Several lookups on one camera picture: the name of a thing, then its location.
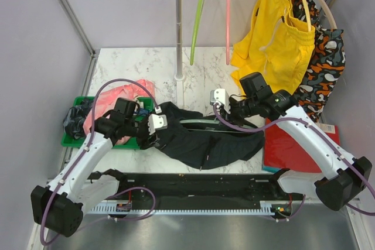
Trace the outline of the pale teal hanger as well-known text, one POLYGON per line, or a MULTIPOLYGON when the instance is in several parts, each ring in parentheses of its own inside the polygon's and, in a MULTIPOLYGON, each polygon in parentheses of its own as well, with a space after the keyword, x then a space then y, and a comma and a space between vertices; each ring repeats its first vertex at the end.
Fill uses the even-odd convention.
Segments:
POLYGON ((222 124, 218 119, 181 119, 180 124, 190 131, 237 132, 222 124))

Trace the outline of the dark navy shorts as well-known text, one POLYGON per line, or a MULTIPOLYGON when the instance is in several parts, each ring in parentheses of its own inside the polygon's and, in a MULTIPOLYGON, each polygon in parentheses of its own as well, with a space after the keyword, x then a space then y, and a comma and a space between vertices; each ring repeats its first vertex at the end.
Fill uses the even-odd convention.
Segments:
POLYGON ((168 127, 156 131, 159 146, 168 157, 199 170, 229 165, 238 160, 248 161, 264 144, 264 133, 190 131, 180 124, 181 119, 214 119, 201 112, 178 108, 172 102, 160 104, 167 116, 168 127))

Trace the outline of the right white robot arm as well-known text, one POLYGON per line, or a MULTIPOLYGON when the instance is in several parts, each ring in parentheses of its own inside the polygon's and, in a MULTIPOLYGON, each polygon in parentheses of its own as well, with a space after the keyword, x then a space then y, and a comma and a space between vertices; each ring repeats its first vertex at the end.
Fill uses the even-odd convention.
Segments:
POLYGON ((339 211, 348 206, 359 193, 368 189, 372 163, 355 158, 324 133, 285 91, 273 92, 261 73, 240 79, 244 90, 242 100, 231 98, 223 88, 210 93, 215 116, 225 126, 244 133, 255 133, 274 125, 292 137, 320 168, 320 173, 296 172, 282 169, 276 180, 268 185, 274 199, 288 193, 318 198, 326 207, 339 211))

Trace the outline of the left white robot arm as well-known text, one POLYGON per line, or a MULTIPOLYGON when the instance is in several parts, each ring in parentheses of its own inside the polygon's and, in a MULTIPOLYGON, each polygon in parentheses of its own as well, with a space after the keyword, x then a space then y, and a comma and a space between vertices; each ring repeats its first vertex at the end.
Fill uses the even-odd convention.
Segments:
POLYGON ((167 126, 160 107, 141 121, 133 118, 136 103, 117 99, 114 109, 96 119, 77 154, 46 187, 36 186, 30 195, 33 218, 42 229, 48 228, 65 237, 72 236, 83 217, 103 200, 122 199, 128 184, 104 174, 92 184, 87 179, 98 162, 123 137, 147 140, 167 126))

